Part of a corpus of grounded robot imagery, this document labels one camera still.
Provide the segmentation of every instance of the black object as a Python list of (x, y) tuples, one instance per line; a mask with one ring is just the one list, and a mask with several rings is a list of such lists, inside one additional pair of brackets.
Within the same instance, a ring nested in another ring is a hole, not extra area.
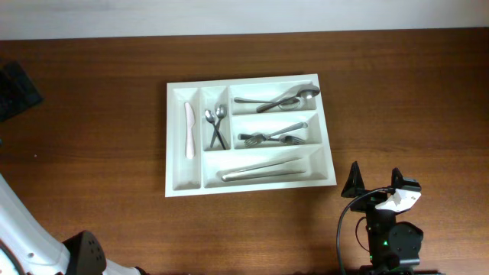
[(97, 275), (107, 267), (104, 251), (92, 233), (82, 231), (63, 244), (70, 252), (65, 275)]
[[(409, 222), (396, 223), (396, 215), (400, 214), (398, 212), (375, 208), (376, 205), (387, 200), (387, 194), (395, 193), (395, 189), (420, 192), (421, 186), (413, 179), (404, 178), (399, 169), (394, 168), (390, 186), (380, 189), (380, 192), (379, 189), (369, 191), (364, 187), (358, 163), (355, 161), (351, 165), (342, 197), (356, 198), (345, 210), (350, 208), (352, 211), (366, 214), (368, 247), (372, 263), (371, 266), (362, 266), (360, 275), (413, 275), (415, 274), (413, 266), (419, 265), (418, 253), (421, 249), (423, 231)], [(338, 236), (342, 216), (338, 224)], [(338, 239), (337, 251), (340, 269), (344, 272)]]
[(0, 70), (0, 122), (43, 101), (21, 65), (15, 61)]

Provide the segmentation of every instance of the white wall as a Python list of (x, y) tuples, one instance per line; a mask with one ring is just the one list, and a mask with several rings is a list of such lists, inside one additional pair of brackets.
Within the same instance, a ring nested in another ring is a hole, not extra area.
[(0, 40), (489, 26), (489, 0), (0, 0)]

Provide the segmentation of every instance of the table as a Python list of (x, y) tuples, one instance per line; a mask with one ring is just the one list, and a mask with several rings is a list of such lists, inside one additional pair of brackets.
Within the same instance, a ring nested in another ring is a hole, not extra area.
[[(58, 240), (152, 274), (334, 273), (351, 163), (421, 199), (420, 270), (489, 269), (489, 29), (2, 41), (45, 102), (0, 124), (0, 173)], [(318, 73), (338, 186), (164, 197), (166, 83)], [(368, 264), (343, 223), (346, 267)], [(360, 240), (366, 244), (362, 229)]]

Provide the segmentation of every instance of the wire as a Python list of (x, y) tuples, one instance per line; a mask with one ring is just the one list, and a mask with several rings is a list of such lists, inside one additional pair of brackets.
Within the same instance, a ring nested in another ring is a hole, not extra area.
[(363, 221), (363, 220), (365, 220), (365, 219), (366, 219), (366, 217), (361, 217), (361, 218), (358, 220), (358, 222), (357, 222), (357, 226), (355, 227), (355, 237), (357, 237), (357, 242), (358, 242), (358, 244), (361, 246), (361, 248), (363, 248), (363, 249), (364, 249), (365, 251), (367, 251), (367, 252), (370, 252), (370, 251), (369, 251), (367, 248), (365, 248), (365, 247), (364, 247), (364, 246), (361, 244), (360, 240), (358, 240), (358, 226), (360, 225), (360, 222), (361, 222), (361, 221)]
[(346, 275), (346, 271), (345, 271), (345, 267), (343, 266), (342, 253), (341, 253), (340, 248), (339, 248), (339, 236), (340, 236), (340, 233), (342, 231), (343, 218), (345, 217), (346, 212), (350, 209), (350, 207), (354, 203), (363, 199), (366, 196), (370, 196), (370, 195), (377, 193), (377, 192), (389, 192), (389, 191), (390, 191), (390, 188), (382, 187), (382, 188), (373, 189), (370, 192), (366, 192), (365, 194), (354, 198), (349, 204), (347, 204), (345, 209), (343, 210), (342, 214), (339, 216), (338, 230), (336, 232), (336, 254), (338, 256), (339, 269), (342, 272), (342, 275)]

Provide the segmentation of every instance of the fork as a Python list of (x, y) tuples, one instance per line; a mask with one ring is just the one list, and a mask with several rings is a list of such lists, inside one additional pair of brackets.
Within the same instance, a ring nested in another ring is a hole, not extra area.
[(292, 126), (289, 126), (287, 128), (284, 128), (282, 130), (276, 131), (276, 132), (274, 132), (272, 134), (256, 134), (253, 137), (248, 138), (244, 142), (244, 145), (246, 147), (253, 147), (253, 146), (259, 145), (260, 143), (262, 143), (264, 141), (269, 140), (273, 136), (276, 136), (276, 135), (279, 135), (279, 134), (285, 134), (285, 133), (288, 133), (290, 131), (295, 131), (295, 130), (299, 130), (299, 129), (302, 129), (302, 128), (307, 128), (307, 126), (308, 126), (307, 123), (305, 123), (305, 122), (299, 122), (299, 123), (296, 123), (296, 124), (294, 124)]
[[(238, 135), (238, 139), (242, 140), (242, 141), (246, 141), (248, 138), (252, 138), (252, 137), (253, 137), (253, 135), (251, 135), (251, 134), (239, 134)], [(287, 136), (281, 137), (281, 138), (272, 138), (271, 137), (268, 139), (268, 141), (278, 141), (278, 142), (288, 144), (288, 145), (302, 145), (302, 144), (306, 143), (306, 141), (303, 140), (302, 138), (294, 137), (291, 135), (287, 135)]]

